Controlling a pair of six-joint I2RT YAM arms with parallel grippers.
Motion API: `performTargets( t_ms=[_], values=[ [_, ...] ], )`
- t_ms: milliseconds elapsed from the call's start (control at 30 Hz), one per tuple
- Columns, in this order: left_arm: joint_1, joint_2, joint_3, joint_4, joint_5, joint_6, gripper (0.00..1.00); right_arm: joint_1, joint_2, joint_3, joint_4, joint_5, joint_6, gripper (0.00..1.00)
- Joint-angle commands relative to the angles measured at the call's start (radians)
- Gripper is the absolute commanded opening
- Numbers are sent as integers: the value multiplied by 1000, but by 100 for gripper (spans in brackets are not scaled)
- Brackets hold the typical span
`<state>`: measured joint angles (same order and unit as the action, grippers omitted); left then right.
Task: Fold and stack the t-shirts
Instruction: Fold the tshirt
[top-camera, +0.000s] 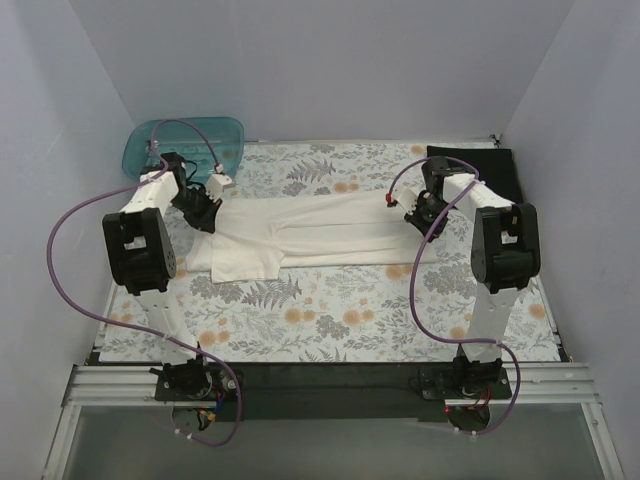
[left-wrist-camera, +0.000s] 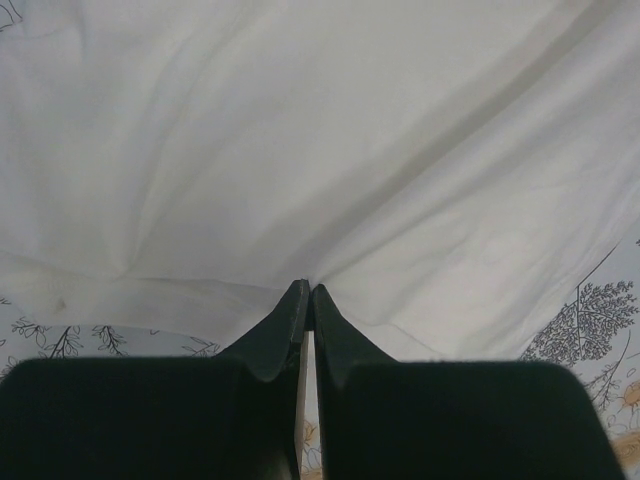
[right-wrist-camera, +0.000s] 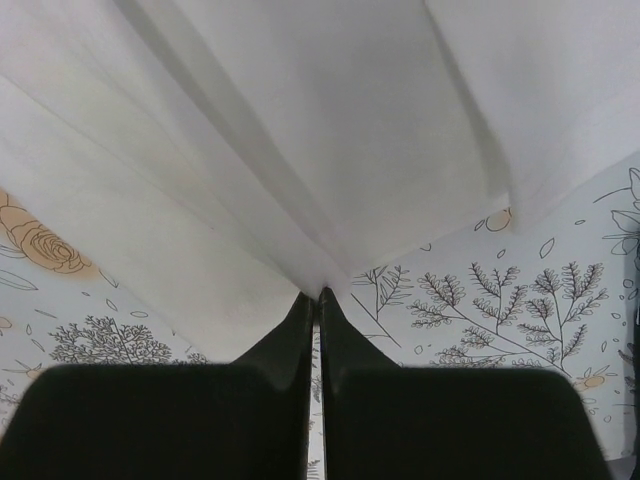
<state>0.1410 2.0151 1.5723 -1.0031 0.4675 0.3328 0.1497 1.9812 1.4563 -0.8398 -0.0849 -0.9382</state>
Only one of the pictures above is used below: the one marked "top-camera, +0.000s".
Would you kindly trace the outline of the white t shirt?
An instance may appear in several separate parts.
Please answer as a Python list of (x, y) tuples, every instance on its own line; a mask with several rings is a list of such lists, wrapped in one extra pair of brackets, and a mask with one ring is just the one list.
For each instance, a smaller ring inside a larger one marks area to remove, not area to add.
[(275, 280), (283, 268), (411, 264), (422, 240), (381, 190), (234, 198), (222, 204), (214, 233), (195, 234), (186, 267), (214, 283)]

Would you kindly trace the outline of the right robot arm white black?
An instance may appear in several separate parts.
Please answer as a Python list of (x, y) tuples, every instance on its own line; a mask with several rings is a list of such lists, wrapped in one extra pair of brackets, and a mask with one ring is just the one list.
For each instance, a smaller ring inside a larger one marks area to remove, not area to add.
[(537, 211), (495, 193), (469, 163), (448, 156), (418, 161), (425, 188), (389, 193), (386, 201), (404, 212), (406, 223), (423, 236), (415, 256), (418, 267), (429, 243), (441, 235), (451, 210), (473, 224), (470, 266), (477, 283), (472, 318), (465, 337), (455, 341), (453, 360), (422, 382), (435, 398), (475, 397), (504, 387), (503, 342), (515, 302), (541, 267)]

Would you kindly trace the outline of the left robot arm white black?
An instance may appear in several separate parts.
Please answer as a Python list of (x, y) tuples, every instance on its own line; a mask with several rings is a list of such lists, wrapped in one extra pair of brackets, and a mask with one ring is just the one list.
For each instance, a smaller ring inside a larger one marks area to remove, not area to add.
[(189, 179), (187, 161), (178, 153), (164, 153), (161, 158), (167, 171), (152, 180), (161, 167), (144, 167), (140, 179), (147, 183), (119, 212), (106, 215), (102, 228), (115, 283), (133, 296), (149, 328), (163, 340), (162, 368), (154, 373), (171, 391), (200, 400), (210, 394), (213, 377), (207, 361), (195, 351), (199, 344), (179, 317), (177, 298), (170, 289), (177, 258), (164, 214), (174, 206), (190, 227), (213, 233), (222, 199)]

